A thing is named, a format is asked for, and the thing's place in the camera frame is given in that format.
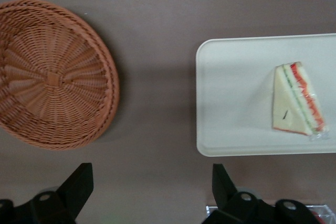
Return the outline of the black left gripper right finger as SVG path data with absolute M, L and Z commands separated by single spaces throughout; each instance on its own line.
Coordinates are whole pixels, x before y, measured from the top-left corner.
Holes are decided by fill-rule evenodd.
M 237 190 L 222 164 L 213 164 L 212 193 L 217 209 L 203 223 L 278 223 L 275 208 Z

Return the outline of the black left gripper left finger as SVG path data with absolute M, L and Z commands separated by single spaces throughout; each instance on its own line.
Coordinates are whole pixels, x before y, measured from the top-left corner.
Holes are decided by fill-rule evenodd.
M 16 223 L 75 223 L 93 192 L 91 163 L 82 163 L 55 190 L 37 194 L 15 208 Z

